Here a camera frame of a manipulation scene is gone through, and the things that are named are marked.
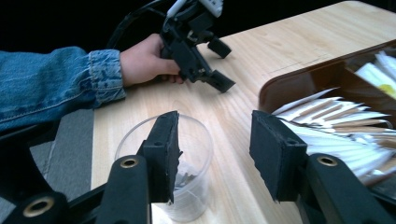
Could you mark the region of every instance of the denim sleeve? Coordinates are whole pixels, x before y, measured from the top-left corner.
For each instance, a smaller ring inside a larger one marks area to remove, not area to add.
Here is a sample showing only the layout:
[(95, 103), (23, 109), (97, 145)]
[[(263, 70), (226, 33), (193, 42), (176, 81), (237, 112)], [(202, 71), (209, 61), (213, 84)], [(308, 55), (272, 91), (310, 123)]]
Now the denim sleeve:
[(77, 47), (49, 54), (0, 51), (0, 132), (60, 119), (125, 97), (120, 52)]

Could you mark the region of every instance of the brown plastic tray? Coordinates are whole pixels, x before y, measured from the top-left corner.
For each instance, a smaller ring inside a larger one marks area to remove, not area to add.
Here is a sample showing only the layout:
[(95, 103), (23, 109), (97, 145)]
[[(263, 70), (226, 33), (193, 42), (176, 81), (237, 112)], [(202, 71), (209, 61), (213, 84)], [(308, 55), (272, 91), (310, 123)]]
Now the brown plastic tray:
[(259, 109), (272, 113), (287, 103), (338, 87), (323, 97), (341, 96), (348, 101), (365, 103), (373, 111), (389, 114), (384, 119), (396, 127), (396, 100), (354, 73), (366, 63), (373, 63), (375, 54), (381, 50), (396, 57), (396, 40), (274, 77), (262, 86)]

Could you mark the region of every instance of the light wood tabletop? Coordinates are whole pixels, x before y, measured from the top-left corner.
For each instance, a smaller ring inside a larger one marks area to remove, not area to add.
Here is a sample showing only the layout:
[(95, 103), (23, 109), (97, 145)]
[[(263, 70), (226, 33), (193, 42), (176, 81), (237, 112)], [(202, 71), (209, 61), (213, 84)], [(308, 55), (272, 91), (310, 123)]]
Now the light wood tabletop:
[(200, 120), (214, 143), (210, 203), (194, 223), (302, 223), (295, 203), (275, 203), (249, 156), (251, 113), (271, 78), (396, 39), (396, 14), (346, 1), (228, 35), (225, 59), (199, 46), (211, 68), (236, 84), (152, 81), (94, 112), (92, 188), (106, 183), (116, 149), (139, 122), (177, 110)]

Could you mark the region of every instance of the hand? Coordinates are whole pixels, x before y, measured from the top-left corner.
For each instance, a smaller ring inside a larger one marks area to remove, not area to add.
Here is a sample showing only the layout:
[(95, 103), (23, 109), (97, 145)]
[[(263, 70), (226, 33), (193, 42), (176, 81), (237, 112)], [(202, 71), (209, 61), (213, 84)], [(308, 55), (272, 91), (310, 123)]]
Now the hand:
[(174, 60), (160, 57), (163, 41), (158, 34), (150, 35), (120, 54), (124, 87), (146, 82), (158, 75), (171, 82), (183, 83), (178, 75), (180, 68)]

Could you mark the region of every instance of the clear plastic cup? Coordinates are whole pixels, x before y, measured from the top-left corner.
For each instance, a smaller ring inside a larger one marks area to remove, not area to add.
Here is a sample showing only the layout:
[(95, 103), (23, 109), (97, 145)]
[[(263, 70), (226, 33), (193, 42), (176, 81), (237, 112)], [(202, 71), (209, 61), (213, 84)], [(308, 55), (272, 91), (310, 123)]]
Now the clear plastic cup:
[[(146, 119), (134, 126), (121, 140), (115, 159), (135, 155), (158, 117)], [(198, 218), (208, 205), (209, 178), (206, 173), (213, 157), (213, 143), (203, 123), (179, 115), (178, 144), (183, 154), (177, 167), (174, 203), (155, 205), (174, 221), (190, 222)]]

